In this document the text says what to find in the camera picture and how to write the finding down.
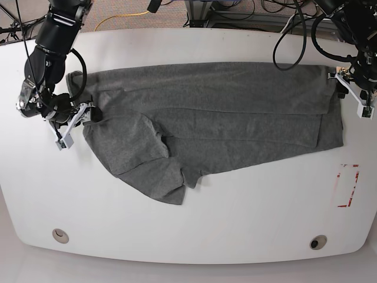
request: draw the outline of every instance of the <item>gray shirt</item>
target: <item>gray shirt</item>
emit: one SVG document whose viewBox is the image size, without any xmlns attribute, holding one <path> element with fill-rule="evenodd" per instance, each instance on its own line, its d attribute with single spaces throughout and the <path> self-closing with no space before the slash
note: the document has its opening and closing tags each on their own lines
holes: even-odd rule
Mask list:
<svg viewBox="0 0 377 283">
<path fill-rule="evenodd" d="M 82 100 L 92 96 L 104 119 L 84 136 L 112 175 L 180 205 L 201 176 L 342 146 L 330 71 L 223 62 L 89 74 Z M 81 80 L 67 76 L 71 94 Z"/>
</svg>

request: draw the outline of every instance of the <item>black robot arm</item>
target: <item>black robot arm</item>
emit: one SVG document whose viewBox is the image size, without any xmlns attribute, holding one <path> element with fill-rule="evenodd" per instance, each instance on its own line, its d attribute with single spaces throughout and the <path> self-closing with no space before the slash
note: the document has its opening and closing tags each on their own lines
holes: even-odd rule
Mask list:
<svg viewBox="0 0 377 283">
<path fill-rule="evenodd" d="M 377 20 L 375 17 L 376 0 L 315 0 L 324 14 L 318 16 L 312 26 L 312 41 L 315 48 L 325 57 L 350 63 L 349 69 L 338 74 L 339 85 L 345 85 L 348 90 L 355 92 L 350 86 L 353 81 L 362 91 L 355 94 L 359 100 L 361 117 L 372 118 L 372 93 L 377 89 Z M 316 28 L 325 18 L 338 28 L 340 37 L 358 50 L 355 57 L 330 54 L 323 50 L 316 39 Z"/>
<path fill-rule="evenodd" d="M 92 7 L 92 0 L 49 2 L 49 11 L 37 36 L 37 46 L 25 63 L 25 81 L 17 108 L 25 117 L 41 114 L 55 124 L 64 124 L 77 112 L 73 102 L 84 88 L 73 97 L 69 94 L 56 96 L 53 92 L 64 76 L 65 60 L 70 52 L 81 62 L 85 86 L 85 62 L 72 46 Z"/>
</svg>

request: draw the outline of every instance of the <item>yellow cable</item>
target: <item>yellow cable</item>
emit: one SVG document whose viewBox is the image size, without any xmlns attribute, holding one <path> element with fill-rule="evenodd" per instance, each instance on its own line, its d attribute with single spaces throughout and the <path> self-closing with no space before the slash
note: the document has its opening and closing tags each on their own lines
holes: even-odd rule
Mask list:
<svg viewBox="0 0 377 283">
<path fill-rule="evenodd" d="M 112 18 L 119 18 L 119 17 L 132 17 L 132 16 L 142 16 L 142 15 L 145 15 L 149 13 L 149 11 L 145 11 L 143 13 L 138 13 L 138 14 L 123 14 L 123 15 L 115 15 L 115 16 L 111 16 L 111 17 L 108 17 L 106 19 L 103 19 L 94 29 L 94 31 L 97 31 L 98 27 L 103 24 L 105 21 L 107 21 L 108 19 L 112 19 Z"/>
</svg>

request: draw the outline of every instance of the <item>gray carpet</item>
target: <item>gray carpet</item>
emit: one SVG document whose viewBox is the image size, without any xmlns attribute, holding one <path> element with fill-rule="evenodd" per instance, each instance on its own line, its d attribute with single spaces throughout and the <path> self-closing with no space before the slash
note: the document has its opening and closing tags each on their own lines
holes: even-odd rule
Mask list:
<svg viewBox="0 0 377 283">
<path fill-rule="evenodd" d="M 140 13 L 147 10 L 150 0 L 95 0 L 92 11 L 90 12 L 85 27 L 82 32 L 93 31 L 95 26 L 104 18 L 117 15 L 117 14 L 132 14 Z M 254 0 L 255 12 L 264 12 L 260 1 Z M 8 8 L 14 15 L 16 13 L 16 6 L 14 0 L 0 0 L 0 3 Z M 222 1 L 225 5 L 230 5 L 230 1 Z M 254 3 L 252 0 L 242 0 L 242 2 L 233 7 L 229 11 L 242 11 L 245 13 L 251 13 L 253 11 Z M 19 6 L 21 10 L 22 21 L 30 21 L 35 18 L 39 18 L 46 14 L 48 10 L 47 0 L 19 0 Z M 266 8 L 271 11 L 277 10 L 279 6 L 266 2 Z M 315 5 L 313 2 L 307 4 L 303 9 L 308 14 L 313 14 Z M 292 15 L 293 9 L 285 8 L 278 14 Z M 156 14 L 147 14 L 139 17 L 126 17 L 126 18 L 113 18 L 103 23 L 98 30 L 107 29 L 126 29 L 126 28 L 179 28 L 186 22 L 186 6 L 183 1 L 176 0 L 173 3 L 161 6 Z M 12 23 L 2 11 L 0 11 L 0 27 L 7 28 Z M 36 28 L 33 35 L 36 35 L 38 29 Z"/>
</svg>

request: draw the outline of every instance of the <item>cable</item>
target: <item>cable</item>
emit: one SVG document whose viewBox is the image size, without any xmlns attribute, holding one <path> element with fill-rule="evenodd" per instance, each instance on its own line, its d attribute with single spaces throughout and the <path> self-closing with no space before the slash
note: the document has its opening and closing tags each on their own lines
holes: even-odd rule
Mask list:
<svg viewBox="0 0 377 283">
<path fill-rule="evenodd" d="M 77 110 L 75 109 L 68 109 L 67 111 L 58 111 L 54 108 L 52 108 L 50 105 L 46 104 L 46 102 L 44 102 L 42 99 L 41 99 L 41 102 L 42 104 L 48 108 L 51 112 L 56 112 L 58 114 L 61 114 L 61 115 L 65 115 L 65 116 L 73 116 L 73 115 L 76 115 L 77 114 Z"/>
<path fill-rule="evenodd" d="M 313 45 L 314 47 L 318 50 L 318 52 L 320 52 L 323 56 L 327 57 L 327 58 L 330 58 L 332 60 L 335 60 L 335 61 L 340 61 L 340 62 L 352 62 L 353 61 L 353 57 L 351 57 L 350 55 L 348 55 L 347 57 L 343 57 L 343 56 L 338 56 L 338 55 L 333 55 L 333 54 L 330 54 L 328 52 L 326 52 L 325 50 L 323 50 L 318 42 L 317 42 L 317 38 L 316 38 L 316 31 L 317 31 L 317 27 L 319 25 L 319 23 L 325 19 L 327 16 L 326 14 L 322 14 L 320 15 L 319 17 L 316 18 L 316 20 L 314 21 L 313 25 L 312 25 L 312 42 L 313 42 Z"/>
<path fill-rule="evenodd" d="M 25 40 L 30 40 L 30 39 L 32 39 L 32 32 L 33 32 L 34 28 L 35 28 L 38 24 L 40 24 L 40 23 L 42 23 L 42 22 L 44 21 L 45 16 L 46 16 L 46 15 L 43 15 L 43 16 L 40 17 L 40 18 L 32 19 L 32 20 L 30 20 L 30 21 L 27 21 L 27 22 L 23 22 L 23 23 L 22 23 L 22 27 L 24 28 L 24 35 L 26 36 L 27 33 L 29 33 L 29 37 L 26 38 Z M 18 32 L 18 31 L 21 31 L 21 25 L 19 24 L 18 20 L 15 20 L 15 21 L 13 22 L 13 24 L 11 25 L 10 28 L 7 28 L 7 29 L 0 29 L 0 34 L 8 33 L 8 36 L 7 36 L 4 40 L 0 41 L 0 44 L 3 44 L 3 43 L 7 43 L 7 42 L 9 42 L 9 37 L 15 38 L 13 35 L 15 35 L 15 33 Z M 17 42 L 17 41 L 19 41 L 19 38 L 18 38 L 18 37 L 16 37 L 15 40 L 12 41 L 12 42 Z"/>
<path fill-rule="evenodd" d="M 85 64 L 85 61 L 84 59 L 82 59 L 82 56 L 80 55 L 79 52 L 77 52 L 75 49 L 72 48 L 71 52 L 78 58 L 78 60 L 80 61 L 81 63 L 81 66 L 82 66 L 82 83 L 81 83 L 81 87 L 80 89 L 78 90 L 78 92 L 76 93 L 76 95 L 72 96 L 70 98 L 70 102 L 73 102 L 75 100 L 78 100 L 79 97 L 82 95 L 82 93 L 84 92 L 84 89 L 85 89 L 85 86 L 87 85 L 87 78 L 88 78 L 88 74 L 87 74 L 87 66 Z"/>
<path fill-rule="evenodd" d="M 186 13 L 186 15 L 187 15 L 187 21 L 183 24 L 183 28 L 185 28 L 185 27 L 187 27 L 187 26 L 189 26 L 190 24 L 189 24 L 189 21 L 190 21 L 190 19 L 189 19 L 189 13 Z"/>
<path fill-rule="evenodd" d="M 63 137 L 61 136 L 61 134 L 59 133 L 59 131 L 57 129 L 57 121 L 56 121 L 56 119 L 54 121 L 54 129 L 55 129 L 55 132 L 57 134 L 58 140 L 61 140 Z"/>
<path fill-rule="evenodd" d="M 160 6 L 166 6 L 166 5 L 169 5 L 169 4 L 171 4 L 171 3 L 173 3 L 173 1 L 167 2 L 167 3 L 165 3 L 165 4 L 161 4 Z"/>
<path fill-rule="evenodd" d="M 296 17 L 293 17 L 292 19 L 292 26 L 295 24 Z"/>
<path fill-rule="evenodd" d="M 255 12 L 255 1 L 254 1 L 254 0 L 252 0 L 252 1 L 253 1 L 253 10 L 252 10 L 252 13 L 251 13 L 249 16 L 247 16 L 247 17 L 245 17 L 245 18 L 242 18 L 242 19 L 228 18 L 228 17 L 226 17 L 226 16 L 224 16 L 224 15 L 218 13 L 215 9 L 213 9 L 213 7 L 211 7 L 211 10 L 212 10 L 216 15 L 218 15 L 218 16 L 220 16 L 220 17 L 222 17 L 222 18 L 225 18 L 225 19 L 232 19 L 232 20 L 234 20 L 234 21 L 244 21 L 245 19 L 249 19 L 249 18 L 251 18 L 251 17 L 254 15 L 254 12 Z"/>
<path fill-rule="evenodd" d="M 222 22 L 218 22 L 215 25 L 228 25 L 228 26 L 233 27 L 233 28 L 246 29 L 248 31 L 265 31 L 265 32 L 269 32 L 268 30 L 263 29 L 263 28 L 243 28 L 243 27 L 238 27 L 237 25 L 228 24 L 228 23 L 222 23 Z"/>
<path fill-rule="evenodd" d="M 317 18 L 317 17 L 306 18 L 306 19 L 305 19 L 305 22 L 306 22 L 306 21 L 309 21 L 309 20 L 311 20 L 311 19 L 316 19 L 316 18 Z M 292 27 L 289 27 L 289 28 L 284 32 L 284 34 L 287 35 L 288 32 L 290 32 L 290 31 L 292 30 L 292 28 L 295 28 L 295 27 L 298 26 L 299 24 L 301 24 L 301 21 L 295 23 Z"/>
<path fill-rule="evenodd" d="M 105 21 L 109 20 L 109 19 L 112 19 L 112 18 L 121 18 L 121 17 L 134 17 L 134 16 L 142 16 L 142 15 L 145 15 L 149 13 L 149 11 L 145 11 L 143 13 L 137 13 L 137 14 L 123 14 L 123 15 L 115 15 L 115 16 L 111 16 L 111 17 L 108 17 L 106 19 L 103 19 L 94 29 L 94 31 L 97 31 L 97 29 L 100 27 L 101 24 L 103 24 Z"/>
<path fill-rule="evenodd" d="M 19 19 L 19 22 L 22 22 L 22 19 L 21 19 L 21 13 L 20 13 L 20 11 L 19 11 L 19 6 L 18 6 L 18 0 L 15 0 L 15 1 L 16 1 L 16 8 L 17 8 L 18 19 Z M 32 68 L 32 66 L 31 66 L 31 61 L 30 61 L 30 56 L 29 56 L 28 47 L 27 47 L 27 45 L 26 45 L 26 39 L 25 39 L 25 34 L 24 34 L 24 28 L 23 28 L 22 24 L 20 24 L 19 26 L 21 27 L 22 41 L 24 42 L 25 51 L 26 51 L 26 55 L 27 55 L 27 57 L 28 57 L 28 63 L 29 63 L 30 70 L 31 70 L 31 75 L 32 75 L 33 80 L 34 80 L 35 91 L 36 91 L 37 94 L 39 95 L 39 90 L 38 90 L 37 80 L 35 79 L 34 71 L 33 71 L 33 68 Z"/>
<path fill-rule="evenodd" d="M 274 64 L 275 67 L 278 68 L 280 71 L 288 71 L 288 70 L 294 68 L 295 66 L 297 66 L 298 63 L 300 63 L 302 57 L 304 56 L 304 54 L 305 54 L 305 49 L 306 49 L 306 34 L 307 34 L 307 32 L 306 32 L 305 18 L 304 18 L 304 15 L 302 14 L 302 11 L 301 11 L 301 8 L 300 8 L 300 5 L 299 5 L 299 3 L 297 2 L 297 0 L 293 0 L 293 2 L 295 3 L 296 8 L 297 8 L 297 12 L 299 13 L 299 16 L 300 16 L 300 19 L 301 19 L 301 24 L 302 24 L 302 29 L 303 29 L 302 50 L 301 50 L 301 54 L 300 54 L 299 58 L 297 59 L 297 61 L 296 61 L 293 65 L 291 65 L 291 66 L 289 66 L 289 67 L 287 67 L 287 68 L 282 68 L 282 67 L 279 67 L 279 66 L 277 65 L 277 63 L 276 63 L 276 50 L 277 50 L 277 47 L 279 46 L 280 42 L 281 42 L 282 39 L 285 37 L 285 35 L 290 31 L 290 29 L 288 29 L 287 31 L 285 31 L 285 32 L 283 33 L 283 35 L 280 37 L 280 39 L 277 41 L 277 43 L 276 43 L 276 45 L 275 45 L 275 47 L 274 47 L 274 49 L 273 49 L 273 53 L 272 53 L 272 61 L 273 61 L 273 64 Z"/>
<path fill-rule="evenodd" d="M 289 19 L 288 19 L 288 21 L 287 21 L 287 23 L 285 24 L 285 26 L 283 27 L 283 29 L 281 30 L 281 34 L 285 31 L 285 29 L 288 27 L 288 25 L 290 24 L 290 21 L 292 20 L 292 18 L 294 18 L 296 16 L 296 12 L 292 15 L 292 16 L 290 16 L 289 17 Z"/>
<path fill-rule="evenodd" d="M 275 13 L 278 13 L 278 12 L 282 11 L 285 8 L 281 3 L 279 3 L 281 5 L 281 7 L 278 10 L 276 10 L 276 11 L 270 11 L 264 5 L 264 1 L 265 0 L 260 0 L 260 5 L 262 6 L 263 10 L 265 10 L 267 13 L 275 14 Z"/>
<path fill-rule="evenodd" d="M 217 2 L 217 4 L 222 7 L 223 9 L 229 9 L 229 8 L 232 8 L 232 7 L 235 7 L 237 6 L 239 3 L 241 3 L 242 0 L 239 0 L 239 1 L 233 1 L 233 3 L 230 5 L 230 6 L 227 6 L 227 5 L 224 5 L 224 4 L 221 4 L 220 1 Z"/>
<path fill-rule="evenodd" d="M 280 5 L 281 7 L 276 10 L 276 11 L 270 11 L 267 9 L 267 7 L 265 6 L 264 2 L 269 2 L 269 3 L 272 3 L 272 4 L 277 4 L 277 5 Z M 299 6 L 300 8 L 306 6 L 309 1 L 305 2 L 305 1 L 298 1 L 299 3 Z M 260 4 L 263 8 L 263 10 L 265 10 L 267 13 L 271 13 L 271 14 L 275 14 L 275 13 L 278 13 L 282 10 L 284 10 L 284 8 L 289 8 L 289 9 L 296 9 L 295 7 L 295 3 L 287 3 L 286 0 L 284 0 L 284 3 L 281 3 L 281 2 L 278 2 L 277 0 L 260 0 Z M 314 15 L 309 15 L 307 13 L 302 13 L 303 15 L 306 15 L 306 16 L 309 16 L 309 17 L 315 17 L 317 14 L 318 14 L 318 8 L 317 8 L 317 5 L 315 5 L 315 8 L 316 8 L 316 12 Z"/>
<path fill-rule="evenodd" d="M 2 4 L 0 4 L 0 10 L 2 10 L 5 15 L 7 15 L 12 21 L 16 21 L 15 17 L 9 12 Z"/>
</svg>

